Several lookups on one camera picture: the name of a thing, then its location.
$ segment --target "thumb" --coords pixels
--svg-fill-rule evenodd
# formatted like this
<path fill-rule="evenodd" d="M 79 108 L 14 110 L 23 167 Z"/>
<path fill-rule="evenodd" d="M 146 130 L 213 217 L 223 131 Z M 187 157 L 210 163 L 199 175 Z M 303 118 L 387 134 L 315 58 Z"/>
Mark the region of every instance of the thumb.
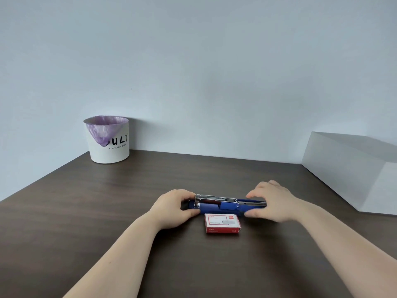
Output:
<path fill-rule="evenodd" d="M 261 218 L 261 219 L 267 219 L 267 207 L 266 208 L 257 208 L 257 209 L 251 209 L 248 210 L 244 213 L 246 217 L 256 217 L 256 218 Z"/>
<path fill-rule="evenodd" d="M 200 209 L 187 209 L 183 211 L 183 215 L 185 220 L 188 220 L 191 217 L 194 217 L 200 213 Z"/>

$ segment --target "person's left arm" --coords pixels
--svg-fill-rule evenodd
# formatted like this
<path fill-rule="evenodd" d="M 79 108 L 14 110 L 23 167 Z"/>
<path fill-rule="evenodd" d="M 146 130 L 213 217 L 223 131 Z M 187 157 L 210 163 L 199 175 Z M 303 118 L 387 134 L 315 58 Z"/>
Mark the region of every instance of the person's left arm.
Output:
<path fill-rule="evenodd" d="M 150 211 L 137 218 L 64 298 L 135 298 L 157 232 L 174 228 L 200 213 L 181 210 L 181 201 L 194 199 L 187 190 L 160 196 Z"/>

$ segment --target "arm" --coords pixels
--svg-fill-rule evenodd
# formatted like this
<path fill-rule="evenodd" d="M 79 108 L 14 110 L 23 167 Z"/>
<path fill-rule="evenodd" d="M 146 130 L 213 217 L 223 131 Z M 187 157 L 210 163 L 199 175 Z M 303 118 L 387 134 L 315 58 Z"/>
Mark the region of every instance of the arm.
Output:
<path fill-rule="evenodd" d="M 247 198 L 263 197 L 268 206 L 248 217 L 300 222 L 313 237 L 354 297 L 395 297 L 397 260 L 324 209 L 294 197 L 276 181 L 261 182 Z"/>
<path fill-rule="evenodd" d="M 64 298 L 136 297 L 157 232 L 181 225 L 200 213 L 182 211 L 181 201 L 194 199 L 186 190 L 172 190 L 137 218 L 101 259 L 80 279 Z"/>

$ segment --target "table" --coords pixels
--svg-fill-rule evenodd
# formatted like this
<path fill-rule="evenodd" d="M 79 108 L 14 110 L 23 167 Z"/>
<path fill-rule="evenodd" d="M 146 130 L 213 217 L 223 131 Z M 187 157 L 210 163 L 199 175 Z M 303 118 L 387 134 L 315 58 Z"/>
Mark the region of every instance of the table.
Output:
<path fill-rule="evenodd" d="M 0 202 L 0 297 L 62 297 L 168 190 L 244 197 L 270 179 L 397 257 L 397 217 L 357 212 L 302 165 L 138 150 L 101 165 L 86 153 Z M 351 297 L 298 223 L 241 225 L 206 234 L 201 215 L 159 232 L 139 297 Z"/>

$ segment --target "white bucket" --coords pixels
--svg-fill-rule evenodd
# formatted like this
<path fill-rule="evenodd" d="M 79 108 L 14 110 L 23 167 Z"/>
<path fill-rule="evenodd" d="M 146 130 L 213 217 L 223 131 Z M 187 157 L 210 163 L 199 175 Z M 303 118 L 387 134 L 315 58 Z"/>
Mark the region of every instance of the white bucket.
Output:
<path fill-rule="evenodd" d="M 117 119 L 117 123 L 106 122 Z M 128 120 L 123 117 L 95 116 L 84 120 L 91 160 L 96 163 L 115 163 L 129 156 Z"/>

